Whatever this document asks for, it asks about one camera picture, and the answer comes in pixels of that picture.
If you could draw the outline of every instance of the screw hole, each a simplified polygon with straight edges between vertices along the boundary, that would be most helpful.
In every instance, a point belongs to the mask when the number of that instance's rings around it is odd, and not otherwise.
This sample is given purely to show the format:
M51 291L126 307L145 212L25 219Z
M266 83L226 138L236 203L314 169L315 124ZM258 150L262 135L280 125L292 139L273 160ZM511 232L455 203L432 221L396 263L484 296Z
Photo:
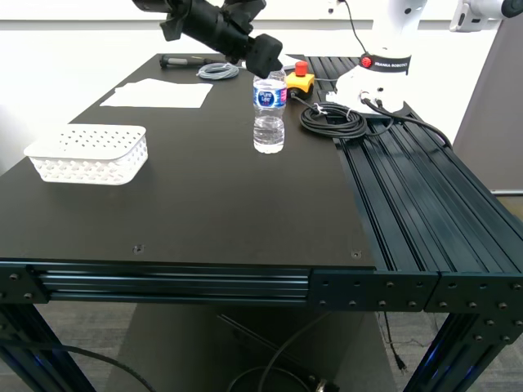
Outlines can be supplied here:
M145 251L145 246L143 246L143 245L135 245L135 247L132 249L132 252L135 255L140 255L144 251Z

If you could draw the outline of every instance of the red emergency stop button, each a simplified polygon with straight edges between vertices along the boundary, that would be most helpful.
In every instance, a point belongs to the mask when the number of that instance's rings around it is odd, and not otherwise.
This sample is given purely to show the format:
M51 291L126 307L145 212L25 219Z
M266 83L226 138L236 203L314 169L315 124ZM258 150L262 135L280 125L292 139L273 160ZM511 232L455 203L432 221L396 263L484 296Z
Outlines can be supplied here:
M307 70L309 69L309 65L306 61L298 61L296 63L296 68L294 72L296 73L296 76L305 76L307 75Z
M364 68L370 68L373 64L373 61L371 60L370 57L363 57L361 59L361 65L364 67Z

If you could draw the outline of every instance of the perforated basket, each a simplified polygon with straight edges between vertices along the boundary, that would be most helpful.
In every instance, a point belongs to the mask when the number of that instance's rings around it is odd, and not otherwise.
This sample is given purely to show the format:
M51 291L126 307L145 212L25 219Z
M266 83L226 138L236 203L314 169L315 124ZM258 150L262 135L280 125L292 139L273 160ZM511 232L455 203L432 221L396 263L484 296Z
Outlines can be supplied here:
M70 124L24 154L47 182L121 185L147 160L145 128Z

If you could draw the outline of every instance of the power cord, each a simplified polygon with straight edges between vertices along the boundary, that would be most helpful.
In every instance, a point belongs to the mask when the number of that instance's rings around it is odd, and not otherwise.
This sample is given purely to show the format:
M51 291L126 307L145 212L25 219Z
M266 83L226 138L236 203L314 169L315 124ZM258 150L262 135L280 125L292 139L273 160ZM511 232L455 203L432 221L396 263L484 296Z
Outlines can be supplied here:
M258 389L257 392L263 392L263 386L265 384L266 378L269 375L270 370L272 369L273 365L276 362L276 359L289 347L298 337L300 337L303 333L307 332L309 329L314 327L317 323L319 323L321 320L325 319L327 316L330 315L330 312L323 313L318 318L315 318L310 323L308 323L305 327L300 329L298 332L296 332L294 335L289 337L285 343L281 345L281 347L276 351L272 359L269 361L269 364L266 366L265 371L261 375L260 382L258 383Z
M235 78L239 74L239 68L230 63L212 63L204 65L198 70L197 75L202 79L220 80Z
M405 362L403 362L403 359L396 353L396 348L394 347L394 343L392 342L392 335L391 335L391 326L389 325L389 318L387 316L387 312L383 312L383 315L385 316L385 325L387 326L387 335L389 336L389 346L391 347L392 353L394 354L394 360L396 361L396 365L398 365L398 368L402 373L407 372L407 365Z
M263 370L265 369L266 367L265 366L258 366L258 367L253 367L251 369L248 369L246 370L245 372L243 372L242 374L240 374L239 376L237 376L230 384L229 384L229 388L227 388L227 392L232 392L233 388L235 387L236 383L241 380L242 378L244 378L245 376L247 376L248 374L252 373L252 372L255 372L256 370ZM305 392L311 392L311 390L309 390L309 387L305 384L305 382L303 382L298 376L292 374L291 372L285 370L285 369L282 369L280 367L273 367L272 370L276 370L277 372L281 372L289 377L291 377L293 380L295 380L304 390Z
M356 33L356 29L355 29L355 27L354 27L354 20L352 19L351 6L349 6L349 1L348 1L348 0L339 0L339 1L340 1L340 2L344 2L345 5L346 5L346 9L349 10L349 19L351 20L352 33L354 33L354 36L356 37L356 39L357 39L358 42L360 43L361 48L363 49L363 52L364 52L364 53L368 53L368 52L367 52L367 49L365 49L364 44L361 42L360 37L358 37L358 34Z
M307 106L300 115L300 123L305 129L317 135L344 140L359 139L364 136L380 136L389 131L394 124L394 119L391 118L383 131L370 133L367 132L369 128L365 117L346 106L334 102L320 102L313 106L295 94L291 94L291 98ZM338 123L326 123L325 117L337 120Z
M89 358L98 359L99 361L108 363L110 365L124 370L125 372L133 376L135 379L137 379L149 392L156 392L156 390L152 387L152 385L149 382L147 382L147 380L144 377L140 376L138 372L132 370L129 366L117 361L116 359L112 359L101 354L93 353L89 350L80 349L71 345L58 345L55 343L33 343L25 341L12 341L8 339L0 339L0 347L17 347L19 349L27 350L66 351L69 353L80 354Z
M427 123L427 122L424 122L424 121L421 121L421 120L417 120L416 118L411 118L411 117L403 117L403 116L400 116L398 114L394 114L394 113L391 113L391 112L388 112L386 111L383 106L382 106L382 103L381 101L378 100L378 106L374 105L369 98L364 98L363 100L361 100L364 104L366 104L370 109L374 110L375 112L377 113L380 113L380 114L383 114L385 116L388 116L390 118L395 118L396 120L400 120L400 121L403 121L405 123L413 123L413 124L416 124L416 125L419 125L421 127L425 127L426 129L429 129L430 131L433 131L434 133L436 133L445 143L445 146L449 147L450 149L452 149L452 143L450 142L449 138L446 136L445 133L443 133L442 131L440 131L438 128L434 127L433 125Z

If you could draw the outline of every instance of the cable connector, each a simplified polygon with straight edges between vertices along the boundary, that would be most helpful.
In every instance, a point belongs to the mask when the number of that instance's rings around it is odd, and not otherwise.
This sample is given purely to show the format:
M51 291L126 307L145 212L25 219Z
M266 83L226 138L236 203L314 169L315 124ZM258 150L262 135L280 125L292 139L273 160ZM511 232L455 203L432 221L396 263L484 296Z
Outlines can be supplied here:
M318 113L319 113L319 114L323 114L323 115L327 115L327 114L328 114L327 112L324 111L324 108L322 108L322 107L320 106L320 104L315 103L314 105L316 105L316 110L318 110Z
M360 100L362 103L365 103L365 100L368 100L370 102L370 93L368 91L360 91Z
M401 359L401 357L398 354L394 354L394 360L396 361L396 365L398 365L401 374L406 374L409 372L407 365L405 364L405 362L403 362L403 359Z

